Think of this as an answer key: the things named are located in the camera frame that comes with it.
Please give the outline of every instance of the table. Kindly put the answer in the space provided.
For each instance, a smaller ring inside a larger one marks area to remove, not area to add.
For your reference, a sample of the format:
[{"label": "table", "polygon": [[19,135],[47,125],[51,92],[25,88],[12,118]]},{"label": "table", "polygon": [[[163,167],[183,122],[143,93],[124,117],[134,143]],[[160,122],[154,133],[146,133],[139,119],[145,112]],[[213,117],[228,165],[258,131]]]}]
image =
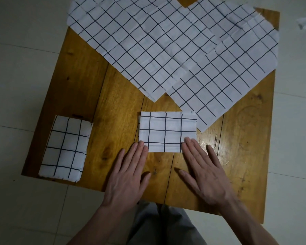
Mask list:
[{"label": "table", "polygon": [[[196,0],[179,0],[188,6]],[[257,9],[278,29],[279,12]],[[204,133],[202,148],[211,144],[238,197],[261,223],[264,219],[269,141],[275,71],[265,77]],[[138,140],[141,111],[181,111],[164,94],[153,103],[132,83],[68,28],[52,76],[22,175],[39,177],[45,145],[55,115],[93,122],[81,180],[64,184],[104,191],[114,159],[121,148]],[[149,153],[144,171],[152,173],[143,199],[217,214],[180,179],[188,171],[181,153]]]}]

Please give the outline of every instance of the finger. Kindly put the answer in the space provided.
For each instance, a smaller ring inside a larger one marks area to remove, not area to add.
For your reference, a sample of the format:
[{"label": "finger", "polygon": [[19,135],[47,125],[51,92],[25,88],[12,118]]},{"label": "finger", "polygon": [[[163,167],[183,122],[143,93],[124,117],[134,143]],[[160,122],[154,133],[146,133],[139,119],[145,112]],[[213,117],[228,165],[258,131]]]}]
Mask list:
[{"label": "finger", "polygon": [[138,194],[139,194],[139,198],[142,197],[147,185],[148,185],[148,182],[150,181],[150,178],[151,178],[151,173],[148,173],[147,175],[144,176],[141,184],[139,185],[139,191],[138,191]]},{"label": "finger", "polygon": [[125,155],[125,149],[121,149],[121,151],[118,154],[117,160],[115,162],[114,168],[112,173],[118,173],[121,167],[121,163],[122,163],[122,158]]},{"label": "finger", "polygon": [[143,151],[143,147],[144,147],[144,142],[143,141],[139,141],[137,149],[131,159],[131,163],[129,164],[129,167],[127,169],[127,171],[134,173],[137,164],[139,162],[139,158],[141,157],[142,151]]},{"label": "finger", "polygon": [[213,166],[213,163],[212,163],[210,157],[208,156],[208,154],[206,154],[204,149],[202,149],[202,147],[199,145],[199,143],[193,138],[191,140],[192,140],[192,143],[194,144],[194,147],[197,149],[197,151],[199,152],[199,154],[201,155],[201,157],[203,158],[205,163],[209,166]]},{"label": "finger", "polygon": [[186,143],[181,143],[181,150],[185,154],[185,157],[188,160],[189,165],[191,165],[191,167],[192,167],[192,169],[193,169],[193,171],[196,175],[197,172],[202,169],[201,166],[196,162],[195,157],[190,152]]},{"label": "finger", "polygon": [[193,142],[189,139],[189,137],[185,137],[184,139],[186,145],[189,148],[189,151],[191,152],[191,154],[194,156],[196,162],[204,169],[206,169],[207,164],[205,163],[205,161],[203,160],[203,158],[201,157],[201,155],[199,154],[199,152],[197,151],[197,149],[195,148]]},{"label": "finger", "polygon": [[219,159],[218,159],[216,153],[214,152],[214,149],[212,148],[212,146],[211,146],[211,145],[207,145],[207,146],[206,146],[206,150],[207,150],[207,152],[208,152],[208,156],[210,157],[212,163],[213,163],[216,167],[218,167],[219,169],[223,169],[223,167],[222,167],[222,165],[221,165],[221,163],[220,163],[220,161],[219,161]]},{"label": "finger", "polygon": [[135,176],[140,177],[142,175],[143,168],[144,168],[145,163],[146,163],[147,154],[148,154],[148,147],[145,145],[143,147],[141,157],[139,158],[137,167],[136,167],[135,172],[134,172]]},{"label": "finger", "polygon": [[125,172],[128,167],[129,167],[129,164],[131,163],[131,159],[137,149],[137,146],[138,146],[138,143],[133,143],[133,145],[131,146],[131,148],[129,149],[128,151],[128,154],[127,156],[125,157],[124,159],[124,163],[122,164],[122,167],[121,167],[121,172]]},{"label": "finger", "polygon": [[192,189],[198,194],[200,192],[200,189],[197,185],[196,180],[186,171],[179,170],[179,174],[183,178],[183,180],[192,187]]}]

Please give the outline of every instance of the unfolded checkered fabric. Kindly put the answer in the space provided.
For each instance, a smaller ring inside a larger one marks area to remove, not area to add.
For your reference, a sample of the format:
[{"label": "unfolded checkered fabric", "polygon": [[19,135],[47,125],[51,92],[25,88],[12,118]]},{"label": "unfolded checkered fabric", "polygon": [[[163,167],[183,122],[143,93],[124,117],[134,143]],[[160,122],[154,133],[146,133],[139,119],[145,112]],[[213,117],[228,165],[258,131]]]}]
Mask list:
[{"label": "unfolded checkered fabric", "polygon": [[196,139],[195,112],[141,112],[139,140],[148,152],[181,152],[185,137]]},{"label": "unfolded checkered fabric", "polygon": [[67,23],[152,101],[197,112],[201,132],[277,65],[278,32],[247,4],[74,0]]},{"label": "unfolded checkered fabric", "polygon": [[82,176],[92,124],[56,116],[39,171],[39,176],[77,182]]}]

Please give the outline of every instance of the gray pants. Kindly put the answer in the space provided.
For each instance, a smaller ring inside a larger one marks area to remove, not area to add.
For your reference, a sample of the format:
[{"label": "gray pants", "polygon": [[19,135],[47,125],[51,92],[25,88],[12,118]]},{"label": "gray pants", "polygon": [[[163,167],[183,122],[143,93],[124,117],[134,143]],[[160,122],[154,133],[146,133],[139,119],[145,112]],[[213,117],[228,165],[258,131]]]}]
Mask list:
[{"label": "gray pants", "polygon": [[181,208],[163,205],[159,213],[155,203],[141,201],[127,245],[206,245]]}]

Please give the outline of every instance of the person's left hand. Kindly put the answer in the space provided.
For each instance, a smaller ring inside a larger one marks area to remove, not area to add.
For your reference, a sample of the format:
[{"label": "person's left hand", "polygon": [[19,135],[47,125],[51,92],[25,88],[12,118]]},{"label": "person's left hand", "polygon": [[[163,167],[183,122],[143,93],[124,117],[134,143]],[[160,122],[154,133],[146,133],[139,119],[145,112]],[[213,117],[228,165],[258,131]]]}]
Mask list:
[{"label": "person's left hand", "polygon": [[134,143],[125,158],[125,150],[120,151],[108,180],[101,206],[108,206],[124,213],[136,205],[151,177],[151,173],[149,173],[141,182],[147,153],[148,148],[144,146],[143,141]]}]

